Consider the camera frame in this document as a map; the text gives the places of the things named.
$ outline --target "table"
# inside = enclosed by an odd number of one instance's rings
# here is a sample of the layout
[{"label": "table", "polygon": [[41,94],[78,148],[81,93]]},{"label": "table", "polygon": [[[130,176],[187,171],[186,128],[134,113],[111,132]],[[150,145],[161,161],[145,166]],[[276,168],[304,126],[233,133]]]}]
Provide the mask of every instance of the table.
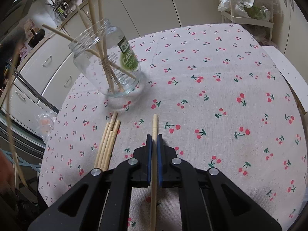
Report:
[{"label": "table", "polygon": [[[39,191],[50,206],[94,165],[112,112],[119,134],[110,168],[152,133],[194,167],[215,166],[283,227],[299,214],[307,151],[301,118],[284,78],[236,24],[176,28],[130,42],[143,82],[124,98],[106,98],[80,75],[58,114],[44,153]],[[147,230],[150,188],[133,189],[129,230]],[[159,189],[157,230],[181,230],[177,191]]]}]

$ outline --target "plastic container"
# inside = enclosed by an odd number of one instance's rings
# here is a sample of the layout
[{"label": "plastic container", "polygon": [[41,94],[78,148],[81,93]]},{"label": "plastic container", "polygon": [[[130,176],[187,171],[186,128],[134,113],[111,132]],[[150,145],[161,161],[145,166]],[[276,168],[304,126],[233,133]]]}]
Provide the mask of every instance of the plastic container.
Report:
[{"label": "plastic container", "polygon": [[[124,96],[140,81],[139,61],[120,28],[112,26],[106,18],[96,24],[98,27],[96,34],[92,26],[69,44],[74,53],[73,62],[102,94]],[[102,60],[104,67],[98,57],[100,49],[108,55],[108,60]]]}]

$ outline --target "triangular cutout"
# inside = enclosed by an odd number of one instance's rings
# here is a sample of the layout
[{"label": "triangular cutout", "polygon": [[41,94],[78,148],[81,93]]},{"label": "triangular cutout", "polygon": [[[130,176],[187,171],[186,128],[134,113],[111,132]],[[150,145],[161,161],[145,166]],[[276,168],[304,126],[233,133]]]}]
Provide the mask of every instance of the triangular cutout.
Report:
[{"label": "triangular cutout", "polygon": [[75,217],[87,190],[88,185],[82,185],[73,194],[71,194],[64,203],[59,206],[58,210],[70,217]]},{"label": "triangular cutout", "polygon": [[234,216],[239,216],[250,210],[250,206],[242,198],[240,198],[232,189],[230,189],[226,184],[221,185],[224,194],[226,195],[227,201],[231,208]]}]

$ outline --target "white cabinet door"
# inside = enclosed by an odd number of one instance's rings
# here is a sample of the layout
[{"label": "white cabinet door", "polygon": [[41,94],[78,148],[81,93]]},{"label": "white cabinet door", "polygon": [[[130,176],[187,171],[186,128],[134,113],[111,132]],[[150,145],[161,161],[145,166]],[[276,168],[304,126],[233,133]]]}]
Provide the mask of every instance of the white cabinet door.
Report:
[{"label": "white cabinet door", "polygon": [[180,27],[172,0],[121,0],[140,36]]},{"label": "white cabinet door", "polygon": [[[71,53],[61,64],[57,72],[51,78],[42,96],[52,105],[60,109],[62,104],[72,88],[75,80],[80,75],[80,71],[73,63],[74,54]],[[38,103],[42,108],[49,110],[41,101]]]},{"label": "white cabinet door", "polygon": [[[99,21],[98,0],[93,0],[96,21]],[[89,6],[83,7],[89,13]],[[139,34],[131,21],[121,0],[103,0],[103,15],[108,18],[111,25],[119,27],[128,40],[139,37]]]},{"label": "white cabinet door", "polygon": [[[31,56],[20,71],[24,79],[40,94],[61,63],[69,56],[69,43],[69,40],[53,35]],[[17,79],[14,84],[32,101],[38,101]]]},{"label": "white cabinet door", "polygon": [[[1,109],[2,111],[6,112],[7,97],[4,100]],[[39,114],[42,114],[43,112],[45,112],[45,110],[43,110],[35,102],[31,101],[15,85],[12,85],[10,94],[10,115],[14,121],[19,123],[25,129],[38,135],[38,124],[35,117]]]},{"label": "white cabinet door", "polygon": [[289,0],[278,0],[281,14],[274,15],[274,27],[272,41],[277,44],[281,53],[285,53],[290,27],[290,2]]},{"label": "white cabinet door", "polygon": [[308,22],[295,2],[291,8],[291,23],[285,56],[308,83],[307,39]]},{"label": "white cabinet door", "polygon": [[84,23],[81,21],[80,15],[76,13],[68,22],[64,25],[66,32],[74,39],[86,30]]},{"label": "white cabinet door", "polygon": [[219,0],[173,0],[181,27],[221,23]]}]

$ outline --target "black pot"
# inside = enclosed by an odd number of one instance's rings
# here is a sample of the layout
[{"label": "black pot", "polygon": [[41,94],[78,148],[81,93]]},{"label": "black pot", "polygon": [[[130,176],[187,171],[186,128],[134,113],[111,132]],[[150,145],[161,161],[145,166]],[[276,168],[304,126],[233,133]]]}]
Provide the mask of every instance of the black pot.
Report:
[{"label": "black pot", "polygon": [[34,48],[45,36],[45,30],[43,30],[42,28],[35,33],[34,29],[30,29],[31,33],[33,34],[31,40],[29,41],[29,46],[31,48]]}]

